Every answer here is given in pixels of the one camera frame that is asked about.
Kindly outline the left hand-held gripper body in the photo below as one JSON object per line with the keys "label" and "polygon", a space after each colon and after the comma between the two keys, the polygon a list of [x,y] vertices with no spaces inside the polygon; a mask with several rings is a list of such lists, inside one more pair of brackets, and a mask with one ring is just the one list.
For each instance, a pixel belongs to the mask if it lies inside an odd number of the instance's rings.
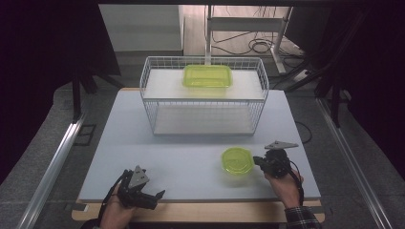
{"label": "left hand-held gripper body", "polygon": [[142,193],[142,188],[149,181],[145,171],[138,165],[134,170],[125,170],[122,175],[117,196],[126,208],[130,207],[148,207],[148,197]]}

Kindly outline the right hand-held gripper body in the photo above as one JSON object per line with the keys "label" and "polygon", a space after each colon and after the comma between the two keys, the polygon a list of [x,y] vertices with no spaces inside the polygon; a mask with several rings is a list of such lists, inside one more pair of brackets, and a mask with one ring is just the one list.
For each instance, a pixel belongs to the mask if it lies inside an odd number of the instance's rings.
{"label": "right hand-held gripper body", "polygon": [[286,149],[297,147],[297,143],[289,143],[284,141],[274,141],[268,144],[265,149],[264,164],[261,169],[268,175],[274,178],[281,178],[287,174],[297,178],[291,168],[291,161],[288,158]]}

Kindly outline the round green plastic container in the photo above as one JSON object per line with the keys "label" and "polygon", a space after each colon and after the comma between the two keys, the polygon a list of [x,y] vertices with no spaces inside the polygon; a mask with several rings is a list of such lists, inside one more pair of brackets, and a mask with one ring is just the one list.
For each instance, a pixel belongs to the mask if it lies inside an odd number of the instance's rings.
{"label": "round green plastic container", "polygon": [[254,166],[251,152],[242,147],[226,149],[221,155],[221,160],[223,169],[236,176],[248,174]]}

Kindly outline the white wire shelf rack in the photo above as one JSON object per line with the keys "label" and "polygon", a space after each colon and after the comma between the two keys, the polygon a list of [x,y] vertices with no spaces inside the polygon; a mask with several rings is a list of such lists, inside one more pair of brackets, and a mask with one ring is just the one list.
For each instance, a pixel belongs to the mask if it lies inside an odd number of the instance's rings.
{"label": "white wire shelf rack", "polygon": [[[225,65],[228,88],[182,85],[187,65]],[[269,91],[258,57],[150,56],[139,82],[140,96],[155,135],[252,135]]]}

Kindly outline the rectangular green plastic container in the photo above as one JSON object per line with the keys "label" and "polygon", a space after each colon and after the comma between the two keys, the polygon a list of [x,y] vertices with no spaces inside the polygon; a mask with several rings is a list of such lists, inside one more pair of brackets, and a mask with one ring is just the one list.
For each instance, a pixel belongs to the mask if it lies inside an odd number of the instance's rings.
{"label": "rectangular green plastic container", "polygon": [[228,88],[232,84],[232,71],[225,65],[187,65],[183,69],[184,87]]}

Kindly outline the person's right hand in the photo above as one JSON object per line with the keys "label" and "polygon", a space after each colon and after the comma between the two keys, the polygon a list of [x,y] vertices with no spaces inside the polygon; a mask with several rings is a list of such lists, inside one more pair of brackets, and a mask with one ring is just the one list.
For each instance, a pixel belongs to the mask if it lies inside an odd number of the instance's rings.
{"label": "person's right hand", "polygon": [[270,183],[274,194],[282,201],[286,209],[300,206],[300,192],[291,175],[275,178],[265,173],[265,178]]}

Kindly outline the person's left hand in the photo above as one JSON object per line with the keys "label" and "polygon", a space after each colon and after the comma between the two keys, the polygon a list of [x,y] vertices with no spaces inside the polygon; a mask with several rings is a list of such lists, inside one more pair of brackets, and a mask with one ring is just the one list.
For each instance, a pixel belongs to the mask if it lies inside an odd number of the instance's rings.
{"label": "person's left hand", "polygon": [[135,216],[137,207],[127,208],[117,197],[118,186],[109,197],[105,211],[99,224],[100,229],[126,229]]}

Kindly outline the black metal stand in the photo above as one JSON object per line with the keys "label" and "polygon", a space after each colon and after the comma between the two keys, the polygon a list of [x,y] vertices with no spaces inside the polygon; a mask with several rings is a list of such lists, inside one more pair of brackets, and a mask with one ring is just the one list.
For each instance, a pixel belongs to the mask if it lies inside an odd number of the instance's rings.
{"label": "black metal stand", "polygon": [[73,90],[73,123],[76,123],[82,117],[81,107],[81,89],[87,94],[95,94],[97,92],[97,84],[94,77],[98,76],[107,83],[122,89],[124,85],[114,79],[107,73],[103,73],[95,68],[87,68],[81,71],[75,71],[72,81]]}
{"label": "black metal stand", "polygon": [[315,79],[320,79],[313,93],[316,97],[325,97],[327,93],[331,93],[330,119],[336,128],[340,127],[338,112],[342,89],[342,75],[338,69],[342,67],[344,55],[367,13],[368,11],[364,9],[343,13],[341,27],[334,32],[333,37],[319,51],[308,55],[298,69],[304,69],[316,61],[321,61],[321,64],[306,78],[284,88],[285,92],[291,93]]}

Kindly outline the white power strip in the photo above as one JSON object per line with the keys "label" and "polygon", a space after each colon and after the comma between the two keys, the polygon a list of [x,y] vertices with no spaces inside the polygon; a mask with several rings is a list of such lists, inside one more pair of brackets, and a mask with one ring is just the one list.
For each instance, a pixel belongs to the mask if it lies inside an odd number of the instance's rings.
{"label": "white power strip", "polygon": [[307,77],[310,76],[311,71],[302,70],[296,76],[293,77],[294,83],[308,83]]}

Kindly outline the dark curtain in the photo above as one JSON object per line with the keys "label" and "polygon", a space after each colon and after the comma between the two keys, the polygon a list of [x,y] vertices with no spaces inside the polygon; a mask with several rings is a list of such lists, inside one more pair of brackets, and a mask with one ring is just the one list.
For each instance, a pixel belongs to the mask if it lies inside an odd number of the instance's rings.
{"label": "dark curtain", "polygon": [[315,69],[315,94],[348,92],[349,111],[405,180],[405,0],[295,7],[287,38]]}
{"label": "dark curtain", "polygon": [[99,0],[0,0],[0,184],[79,76],[119,75]]}

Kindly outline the white cabinet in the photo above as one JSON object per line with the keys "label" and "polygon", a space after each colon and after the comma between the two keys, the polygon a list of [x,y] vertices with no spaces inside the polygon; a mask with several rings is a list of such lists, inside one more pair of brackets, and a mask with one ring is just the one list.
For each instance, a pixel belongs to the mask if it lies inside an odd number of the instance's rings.
{"label": "white cabinet", "polygon": [[182,52],[180,5],[98,5],[115,52]]}

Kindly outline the aluminium rail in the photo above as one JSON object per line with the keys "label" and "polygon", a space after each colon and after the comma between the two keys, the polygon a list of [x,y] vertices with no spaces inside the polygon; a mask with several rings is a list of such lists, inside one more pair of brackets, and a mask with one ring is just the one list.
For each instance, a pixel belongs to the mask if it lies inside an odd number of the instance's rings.
{"label": "aluminium rail", "polygon": [[376,192],[368,182],[364,172],[360,168],[347,139],[345,138],[342,130],[333,122],[330,114],[330,108],[325,99],[316,98],[317,106],[319,107],[331,134],[344,158],[351,174],[356,183],[362,198],[373,217],[373,220],[378,229],[393,229],[393,226],[388,219],[385,209],[383,208],[380,199]]}
{"label": "aluminium rail", "polygon": [[74,144],[75,138],[78,135],[84,119],[85,114],[81,114],[78,119],[75,119],[69,125],[44,173],[44,176],[41,178],[34,194],[32,195],[32,199],[17,223],[16,229],[33,229]]}

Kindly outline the white metal desk frame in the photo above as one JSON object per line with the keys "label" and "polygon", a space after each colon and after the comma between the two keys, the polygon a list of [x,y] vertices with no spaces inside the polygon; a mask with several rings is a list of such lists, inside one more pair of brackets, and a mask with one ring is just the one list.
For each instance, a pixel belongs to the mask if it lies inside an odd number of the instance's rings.
{"label": "white metal desk frame", "polygon": [[242,31],[242,32],[275,32],[277,36],[269,46],[279,74],[286,74],[286,68],[280,57],[281,43],[287,29],[292,7],[287,7],[282,17],[232,17],[215,16],[214,7],[207,5],[205,17],[205,51],[208,58],[212,53],[212,33],[214,31]]}

